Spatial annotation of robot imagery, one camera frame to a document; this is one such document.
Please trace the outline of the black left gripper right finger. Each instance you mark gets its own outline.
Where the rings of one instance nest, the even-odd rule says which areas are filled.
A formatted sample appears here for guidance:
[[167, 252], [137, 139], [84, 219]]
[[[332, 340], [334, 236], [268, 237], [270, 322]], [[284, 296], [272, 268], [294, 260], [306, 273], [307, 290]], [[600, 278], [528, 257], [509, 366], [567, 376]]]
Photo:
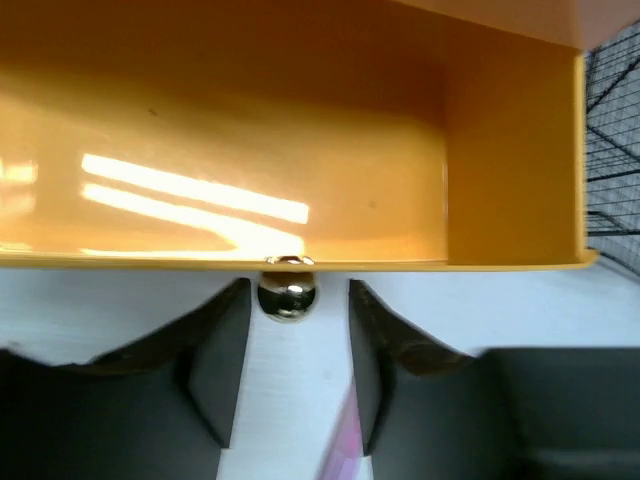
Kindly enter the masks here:
[[467, 355], [349, 284], [364, 454], [377, 479], [635, 479], [635, 348]]

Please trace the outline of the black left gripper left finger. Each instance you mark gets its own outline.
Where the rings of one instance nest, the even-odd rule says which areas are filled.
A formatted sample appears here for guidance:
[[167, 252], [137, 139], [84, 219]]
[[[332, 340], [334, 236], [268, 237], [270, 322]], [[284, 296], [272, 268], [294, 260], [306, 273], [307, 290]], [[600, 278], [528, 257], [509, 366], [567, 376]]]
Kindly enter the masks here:
[[86, 364], [1, 353], [5, 479], [213, 479], [230, 445], [251, 318], [239, 278]]

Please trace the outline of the pink highlighter pen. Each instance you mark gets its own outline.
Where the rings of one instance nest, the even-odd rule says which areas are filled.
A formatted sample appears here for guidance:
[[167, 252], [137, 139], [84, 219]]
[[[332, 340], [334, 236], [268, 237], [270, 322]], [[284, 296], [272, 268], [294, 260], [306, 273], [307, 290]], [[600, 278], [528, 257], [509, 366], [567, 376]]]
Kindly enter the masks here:
[[367, 455], [370, 437], [368, 404], [358, 394], [351, 379], [320, 462], [316, 479], [371, 480], [371, 460]]

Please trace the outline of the round white drawer cabinet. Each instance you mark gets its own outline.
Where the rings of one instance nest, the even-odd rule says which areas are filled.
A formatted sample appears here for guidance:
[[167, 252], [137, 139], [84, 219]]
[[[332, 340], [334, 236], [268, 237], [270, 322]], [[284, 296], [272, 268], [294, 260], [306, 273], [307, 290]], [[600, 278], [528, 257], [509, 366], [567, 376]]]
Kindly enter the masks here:
[[584, 53], [635, 1], [5, 1], [1, 262], [590, 265]]

